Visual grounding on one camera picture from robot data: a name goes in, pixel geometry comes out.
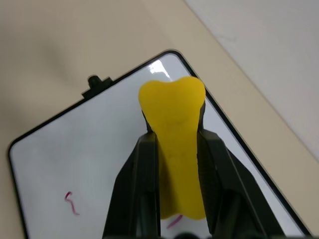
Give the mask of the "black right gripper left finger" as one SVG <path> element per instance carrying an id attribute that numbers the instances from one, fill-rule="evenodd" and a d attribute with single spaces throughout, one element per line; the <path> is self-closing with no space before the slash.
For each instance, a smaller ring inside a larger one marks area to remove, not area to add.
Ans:
<path id="1" fill-rule="evenodd" d="M 159 155 L 156 134 L 139 137 L 116 177 L 104 237 L 160 237 Z"/>

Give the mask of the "black-framed whiteboard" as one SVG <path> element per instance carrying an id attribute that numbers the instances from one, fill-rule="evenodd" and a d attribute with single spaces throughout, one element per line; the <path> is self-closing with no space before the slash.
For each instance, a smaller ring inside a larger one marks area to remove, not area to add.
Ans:
<path id="1" fill-rule="evenodd" d="M 165 51 L 15 139 L 8 159 L 24 238 L 101 239 L 116 176 L 147 131 L 140 87 L 194 75 Z"/>

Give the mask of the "black whiteboard pen clip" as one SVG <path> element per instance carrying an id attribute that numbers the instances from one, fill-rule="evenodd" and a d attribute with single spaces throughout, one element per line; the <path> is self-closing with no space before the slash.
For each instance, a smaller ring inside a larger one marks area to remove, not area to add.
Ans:
<path id="1" fill-rule="evenodd" d="M 88 85 L 89 89 L 82 93 L 84 99 L 90 99 L 108 89 L 113 85 L 113 80 L 110 77 L 101 80 L 97 75 L 92 75 L 88 78 Z"/>

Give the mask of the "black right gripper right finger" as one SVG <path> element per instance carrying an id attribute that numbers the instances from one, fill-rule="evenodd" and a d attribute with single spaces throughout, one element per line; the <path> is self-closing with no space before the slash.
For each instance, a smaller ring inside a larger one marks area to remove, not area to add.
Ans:
<path id="1" fill-rule="evenodd" d="M 213 237 L 285 234 L 250 171 L 213 132 L 197 133 L 197 163 L 208 229 Z"/>

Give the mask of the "yellow bone-shaped eraser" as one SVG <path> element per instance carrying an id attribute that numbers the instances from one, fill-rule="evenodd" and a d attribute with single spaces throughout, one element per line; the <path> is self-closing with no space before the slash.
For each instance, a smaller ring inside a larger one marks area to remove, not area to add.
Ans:
<path id="1" fill-rule="evenodd" d="M 139 103 L 159 146 L 160 217 L 205 218 L 197 166 L 197 130 L 205 102 L 196 77 L 141 86 Z"/>

